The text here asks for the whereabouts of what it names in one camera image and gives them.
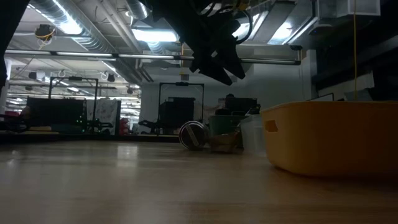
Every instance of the metal stand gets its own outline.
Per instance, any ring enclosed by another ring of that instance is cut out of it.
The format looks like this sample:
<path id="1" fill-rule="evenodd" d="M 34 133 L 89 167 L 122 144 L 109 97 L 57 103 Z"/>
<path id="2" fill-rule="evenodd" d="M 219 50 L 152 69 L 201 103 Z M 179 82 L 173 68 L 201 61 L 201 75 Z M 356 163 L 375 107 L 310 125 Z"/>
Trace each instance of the metal stand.
<path id="1" fill-rule="evenodd" d="M 50 78 L 50 89 L 49 89 L 49 99 L 51 99 L 51 93 L 52 93 L 52 81 L 54 79 L 58 79 L 59 81 L 55 84 L 54 87 L 56 87 L 62 80 L 64 79 L 68 79 L 70 81 L 82 81 L 82 80 L 87 80 L 89 82 L 89 80 L 94 80 L 95 81 L 95 95 L 94 95 L 94 109 L 93 109 L 93 122 L 91 124 L 91 133 L 94 134 L 94 128 L 95 128 L 95 110 L 97 107 L 97 91 L 98 91 L 98 79 L 97 78 L 83 78 L 83 77 L 64 77 L 64 78 L 60 78 L 60 77 L 51 77 Z"/>

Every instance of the black frame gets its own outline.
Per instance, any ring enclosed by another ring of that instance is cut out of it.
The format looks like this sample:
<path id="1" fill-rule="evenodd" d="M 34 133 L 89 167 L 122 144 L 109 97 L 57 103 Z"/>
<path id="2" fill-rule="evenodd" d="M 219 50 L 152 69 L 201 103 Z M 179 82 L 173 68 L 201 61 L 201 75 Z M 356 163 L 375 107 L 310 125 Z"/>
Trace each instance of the black frame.
<path id="1" fill-rule="evenodd" d="M 91 133 L 94 134 L 94 128 L 95 128 L 95 110 L 97 108 L 97 92 L 98 92 L 98 79 L 97 78 L 83 78 L 83 77 L 50 77 L 50 88 L 49 88 L 49 99 L 51 99 L 51 93 L 52 93 L 52 81 L 54 79 L 59 79 L 59 81 L 55 84 L 54 87 L 56 87 L 62 80 L 68 79 L 71 81 L 82 81 L 82 80 L 94 80 L 95 81 L 95 95 L 94 95 L 94 108 L 93 108 L 93 122 L 91 122 Z"/>
<path id="2" fill-rule="evenodd" d="M 205 84 L 199 84 L 199 83 L 159 83 L 159 100 L 157 104 L 157 120 L 160 120 L 160 98 L 162 96 L 162 85 L 175 85 L 175 86 L 190 86 L 190 85 L 196 85 L 196 86 L 201 86 L 202 87 L 202 93 L 201 93 L 201 120 L 203 122 L 203 112 L 205 110 Z"/>

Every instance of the yellow cable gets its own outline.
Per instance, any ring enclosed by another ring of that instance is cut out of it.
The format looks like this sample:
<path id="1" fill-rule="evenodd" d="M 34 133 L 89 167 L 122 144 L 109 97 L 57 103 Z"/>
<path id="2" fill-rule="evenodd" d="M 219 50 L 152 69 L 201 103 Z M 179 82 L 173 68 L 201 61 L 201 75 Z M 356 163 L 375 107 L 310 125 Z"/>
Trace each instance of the yellow cable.
<path id="1" fill-rule="evenodd" d="M 44 42 L 42 45 L 40 45 L 39 50 L 42 50 L 42 48 L 45 46 Z"/>
<path id="2" fill-rule="evenodd" d="M 356 50 L 356 0 L 354 0 L 354 99 L 358 99 L 357 93 L 357 77 L 358 77 L 358 61 L 357 61 L 357 50 Z"/>

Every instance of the metal beam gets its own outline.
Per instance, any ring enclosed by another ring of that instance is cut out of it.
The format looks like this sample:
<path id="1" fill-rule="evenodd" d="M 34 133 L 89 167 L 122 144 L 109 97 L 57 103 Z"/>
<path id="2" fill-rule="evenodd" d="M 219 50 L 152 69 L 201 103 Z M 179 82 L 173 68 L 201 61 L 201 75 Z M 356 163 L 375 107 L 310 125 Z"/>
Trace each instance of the metal beam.
<path id="1" fill-rule="evenodd" d="M 185 55 L 150 55 L 150 54 L 97 54 L 97 53 L 81 53 L 81 52 L 55 52 L 44 50 L 6 50 L 8 57 L 32 57 L 38 58 L 97 58 L 98 60 L 114 59 L 114 58 L 139 58 L 139 59 L 161 59 L 161 60 L 194 60 L 193 56 Z M 284 60 L 277 58 L 241 58 L 241 63 L 259 63 L 271 65 L 300 65 L 297 60 Z"/>
<path id="2" fill-rule="evenodd" d="M 28 83 L 15 83 L 15 82 L 10 83 L 10 86 L 50 87 L 49 84 L 28 84 Z M 95 89 L 95 86 L 83 86 L 83 85 L 68 85 L 68 86 L 59 85 L 59 86 L 57 86 L 57 88 L 71 88 L 71 87 Z M 114 86 L 99 86 L 98 88 L 102 89 L 102 90 L 117 90 L 117 88 Z"/>

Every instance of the black stand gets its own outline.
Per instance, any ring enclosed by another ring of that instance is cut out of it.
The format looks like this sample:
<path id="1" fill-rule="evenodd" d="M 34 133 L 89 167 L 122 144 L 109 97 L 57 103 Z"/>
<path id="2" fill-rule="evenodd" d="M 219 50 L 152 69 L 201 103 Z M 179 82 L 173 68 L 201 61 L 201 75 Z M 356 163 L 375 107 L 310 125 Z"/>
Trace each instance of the black stand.
<path id="1" fill-rule="evenodd" d="M 160 97 L 162 96 L 162 85 L 175 85 L 175 86 L 190 86 L 196 85 L 202 87 L 201 93 L 201 122 L 203 122 L 203 112 L 205 110 L 205 84 L 195 84 L 195 83 L 186 83 L 186 82 L 177 82 L 177 83 L 159 83 L 159 100 L 157 104 L 157 120 L 160 120 Z"/>

